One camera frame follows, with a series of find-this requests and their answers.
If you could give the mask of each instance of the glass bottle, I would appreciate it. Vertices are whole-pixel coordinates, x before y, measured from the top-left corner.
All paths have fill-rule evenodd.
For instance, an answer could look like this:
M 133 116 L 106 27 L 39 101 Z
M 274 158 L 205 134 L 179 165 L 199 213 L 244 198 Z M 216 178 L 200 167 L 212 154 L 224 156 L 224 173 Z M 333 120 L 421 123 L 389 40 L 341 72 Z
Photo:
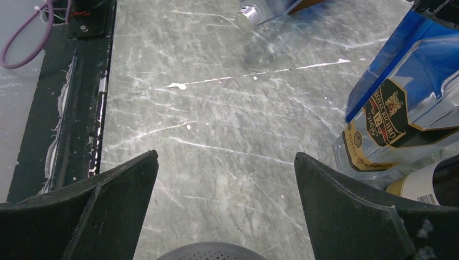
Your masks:
M 334 146 L 338 170 L 381 177 L 459 140 L 459 36 L 416 42 Z
M 269 20 L 288 14 L 303 0 L 239 0 L 235 20 L 239 29 L 251 30 Z

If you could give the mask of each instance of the black frame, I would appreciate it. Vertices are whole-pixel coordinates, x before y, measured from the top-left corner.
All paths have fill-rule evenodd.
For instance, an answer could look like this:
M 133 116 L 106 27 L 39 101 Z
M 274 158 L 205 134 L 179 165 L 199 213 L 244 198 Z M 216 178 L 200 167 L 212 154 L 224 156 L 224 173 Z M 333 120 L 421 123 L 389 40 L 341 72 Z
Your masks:
M 51 32 L 44 48 L 45 57 L 8 202 L 20 202 L 40 192 L 59 189 L 99 174 L 116 1 L 109 0 L 106 4 L 108 15 L 104 37 L 70 40 L 67 33 L 71 24 L 55 26 Z M 67 83 L 66 106 L 58 125 L 59 96 Z M 56 155 L 48 181 L 45 178 L 47 154 L 56 134 Z

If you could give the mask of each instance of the white label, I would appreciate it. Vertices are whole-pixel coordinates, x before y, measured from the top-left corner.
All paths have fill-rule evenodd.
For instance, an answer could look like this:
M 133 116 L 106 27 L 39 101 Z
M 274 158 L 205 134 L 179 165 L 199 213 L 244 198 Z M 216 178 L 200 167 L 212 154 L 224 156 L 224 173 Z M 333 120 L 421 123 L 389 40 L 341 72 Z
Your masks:
M 432 179 L 439 163 L 429 165 L 408 175 L 402 184 L 401 197 L 417 202 L 440 205 L 434 193 Z
M 258 25 L 257 23 L 259 22 L 258 20 L 260 19 L 260 17 L 258 16 L 258 12 L 255 9 L 255 7 L 245 6 L 239 12 L 241 12 L 247 17 L 252 26 L 255 27 L 256 25 Z

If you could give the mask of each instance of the bottle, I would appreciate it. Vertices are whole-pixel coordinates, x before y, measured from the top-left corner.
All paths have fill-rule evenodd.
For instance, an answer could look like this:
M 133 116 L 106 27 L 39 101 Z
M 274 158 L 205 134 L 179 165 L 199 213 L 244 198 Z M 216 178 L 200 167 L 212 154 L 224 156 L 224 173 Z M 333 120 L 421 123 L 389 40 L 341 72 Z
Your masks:
M 386 191 L 418 202 L 459 207 L 459 155 L 400 178 Z
M 276 17 L 288 14 L 304 0 L 239 0 L 241 10 L 236 24 L 241 30 L 251 30 Z
M 424 12 L 421 15 L 414 10 L 408 11 L 350 92 L 347 100 L 346 122 L 350 122 L 356 116 L 371 94 L 381 85 L 413 44 L 422 39 L 459 34 L 459 31 L 454 28 L 456 26 L 454 23 L 442 23 L 437 19 L 424 17 L 424 15 L 429 15 L 428 13 L 430 12 Z
M 459 35 L 417 41 L 336 140 L 340 172 L 378 178 L 459 140 Z

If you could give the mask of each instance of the crest emblem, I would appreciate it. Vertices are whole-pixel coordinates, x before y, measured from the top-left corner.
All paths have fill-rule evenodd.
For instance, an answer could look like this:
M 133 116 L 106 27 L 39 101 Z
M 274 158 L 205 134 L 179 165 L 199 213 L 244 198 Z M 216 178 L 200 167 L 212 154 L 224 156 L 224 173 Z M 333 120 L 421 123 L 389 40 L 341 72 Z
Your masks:
M 398 99 L 398 91 L 395 91 L 384 103 L 389 111 L 389 116 L 393 116 L 402 108 L 403 102 Z

